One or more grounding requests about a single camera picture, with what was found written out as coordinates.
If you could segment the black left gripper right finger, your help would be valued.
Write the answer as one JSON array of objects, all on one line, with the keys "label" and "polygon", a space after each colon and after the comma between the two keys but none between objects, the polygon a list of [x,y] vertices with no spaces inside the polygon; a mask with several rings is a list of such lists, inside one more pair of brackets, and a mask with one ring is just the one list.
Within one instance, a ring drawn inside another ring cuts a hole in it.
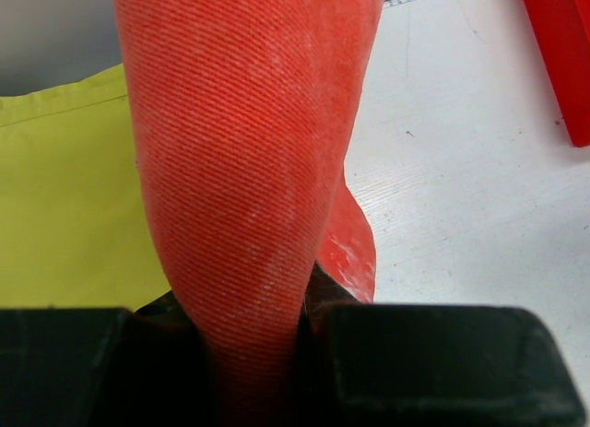
[{"label": "black left gripper right finger", "polygon": [[297,339],[301,426],[584,426],[545,324],[518,307],[362,303],[314,267]]}]

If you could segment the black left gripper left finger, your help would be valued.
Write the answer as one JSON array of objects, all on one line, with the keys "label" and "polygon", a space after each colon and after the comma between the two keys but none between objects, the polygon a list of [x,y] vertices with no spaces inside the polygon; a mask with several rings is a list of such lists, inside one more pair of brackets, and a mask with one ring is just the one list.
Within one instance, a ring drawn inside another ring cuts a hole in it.
[{"label": "black left gripper left finger", "polygon": [[4,426],[213,426],[201,339],[171,292],[125,308],[1,312]]}]

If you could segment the red white tie-dye trousers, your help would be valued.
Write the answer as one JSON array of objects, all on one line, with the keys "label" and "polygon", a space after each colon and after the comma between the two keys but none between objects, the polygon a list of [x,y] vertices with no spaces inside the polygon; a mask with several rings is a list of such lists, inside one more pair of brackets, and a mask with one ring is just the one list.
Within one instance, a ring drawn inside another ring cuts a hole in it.
[{"label": "red white tie-dye trousers", "polygon": [[113,0],[147,221],[223,426],[286,426],[384,0]]}]

